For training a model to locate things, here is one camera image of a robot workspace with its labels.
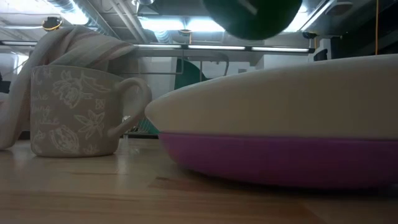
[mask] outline mug handle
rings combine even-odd
[[[118,93],[124,94],[133,86],[138,86],[142,90],[142,99],[138,106],[138,110],[135,110],[134,114],[130,115],[130,117],[123,121],[119,126],[109,129],[107,133],[109,138],[119,138],[128,129],[133,127],[138,122],[139,115],[144,112],[145,107],[152,99],[152,92],[148,84],[141,78],[128,78],[123,80],[121,83],[116,84],[115,89]]]

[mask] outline ceiling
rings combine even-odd
[[[59,16],[54,8],[44,2],[45,0],[2,0],[0,1],[0,40],[39,40],[46,32],[41,29],[5,29],[5,26],[41,26],[42,21],[48,16]],[[132,32],[127,28],[120,16],[113,9],[110,0],[73,0],[82,7],[92,9],[92,23],[95,26],[97,22],[106,29],[111,30],[109,35],[115,33],[122,40],[137,43]],[[303,0],[305,14],[307,17],[317,9],[317,7],[326,0]],[[353,30],[374,17],[374,11],[368,12],[363,9],[371,9],[375,6],[375,0],[347,0],[353,3],[353,7],[342,16],[328,16],[322,14],[309,31],[314,31],[321,36],[342,35],[345,32]],[[380,0],[382,9],[396,0]],[[207,17],[208,13],[203,7],[201,0],[156,0],[149,7],[137,8],[131,0],[124,0],[124,3],[132,9],[138,11],[135,16],[170,18],[177,17],[187,21],[193,17]],[[154,32],[142,29],[148,42],[157,42]],[[182,36],[176,30],[169,31],[174,42],[189,43],[189,36]],[[237,39],[226,32],[194,32],[191,36],[192,44],[203,45],[271,45],[285,47],[308,47],[308,40],[302,37],[300,32],[287,32],[277,35],[273,38],[260,41],[249,41]]]

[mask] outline purple bowl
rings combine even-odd
[[[181,166],[257,184],[362,189],[398,183],[398,141],[159,135]]]

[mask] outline wall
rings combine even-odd
[[[228,33],[224,34],[224,45],[230,46],[284,46],[284,47],[308,47],[309,41],[301,32],[282,33],[266,40],[242,40]]]
[[[17,70],[14,69],[18,66],[18,59],[16,54],[0,54],[0,72],[4,81],[15,79]]]
[[[200,62],[192,62],[192,64],[200,68]],[[207,78],[222,77],[225,73],[225,66],[226,62],[203,62],[202,72]],[[227,75],[238,74],[239,69],[245,69],[247,72],[256,70],[255,67],[250,66],[249,62],[230,62]]]
[[[308,63],[308,55],[265,54],[257,63],[256,68],[258,70],[270,69],[298,65],[301,63]]]
[[[152,90],[153,99],[174,90],[175,75],[131,75],[128,73],[138,72],[138,68],[143,72],[175,72],[177,59],[172,57],[147,57],[140,60],[131,60],[130,56],[126,58],[119,58],[114,64],[109,64],[109,72],[115,74],[124,73],[121,75],[124,78],[139,77],[143,78]],[[268,68],[283,67],[287,65],[295,65],[299,63],[307,63],[307,55],[277,55],[266,54],[264,55],[255,67],[250,66],[249,62],[231,62],[227,75],[234,75],[239,73],[239,69],[245,69],[247,72],[262,70]],[[199,62],[192,62],[198,68]],[[203,73],[207,78],[222,77],[225,71],[225,62],[203,62]],[[127,94],[126,101],[136,102],[136,98],[140,97],[137,90],[131,90]]]
[[[316,56],[317,53],[321,52],[322,50],[328,49],[328,53],[326,54],[328,57],[328,60],[332,59],[332,52],[331,52],[331,40],[330,39],[321,39],[319,41],[319,47],[315,50],[314,53],[308,55],[308,61],[313,62],[314,56]]]

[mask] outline dark green ball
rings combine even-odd
[[[210,16],[231,35],[263,40],[286,29],[300,9],[302,0],[246,0],[256,14],[238,0],[203,0]]]

